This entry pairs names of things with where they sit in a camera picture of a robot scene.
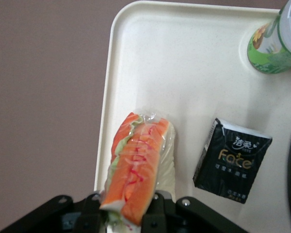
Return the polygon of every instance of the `black tissue pack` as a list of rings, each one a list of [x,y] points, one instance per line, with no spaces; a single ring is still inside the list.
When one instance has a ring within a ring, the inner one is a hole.
[[[216,118],[197,164],[197,188],[245,203],[272,138]]]

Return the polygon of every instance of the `bottle label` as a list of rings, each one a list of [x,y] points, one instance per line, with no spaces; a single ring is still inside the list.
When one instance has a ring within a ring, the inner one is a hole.
[[[291,53],[278,33],[279,20],[280,15],[274,22],[261,26],[249,41],[249,61],[264,73],[277,74],[291,68]]]

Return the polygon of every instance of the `screw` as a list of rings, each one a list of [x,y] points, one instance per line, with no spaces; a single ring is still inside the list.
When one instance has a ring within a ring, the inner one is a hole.
[[[189,206],[191,204],[191,202],[187,199],[183,199],[182,200],[182,205],[185,205],[185,206]]]
[[[62,198],[58,201],[58,203],[63,204],[63,203],[65,203],[67,200],[68,200],[67,198],[62,197]]]
[[[92,200],[99,200],[100,199],[100,194],[99,193],[95,193],[92,197]]]
[[[158,226],[157,222],[153,221],[153,222],[151,223],[151,227],[152,227],[152,228],[156,228],[157,226]]]

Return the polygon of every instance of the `plastic tray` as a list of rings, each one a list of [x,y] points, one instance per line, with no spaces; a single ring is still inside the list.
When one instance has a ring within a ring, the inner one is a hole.
[[[291,70],[262,74],[246,55],[251,35],[278,11],[154,1],[123,8],[111,30],[95,190],[103,189],[121,122],[135,109],[150,109],[177,132],[177,199],[196,197],[249,232],[291,232]],[[194,187],[216,117],[273,137],[246,204]]]

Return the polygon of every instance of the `sandwich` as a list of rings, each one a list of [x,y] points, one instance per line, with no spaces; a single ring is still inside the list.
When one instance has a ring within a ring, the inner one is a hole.
[[[174,127],[165,118],[135,113],[126,117],[113,140],[100,205],[109,222],[138,227],[156,189],[174,196],[174,138]]]

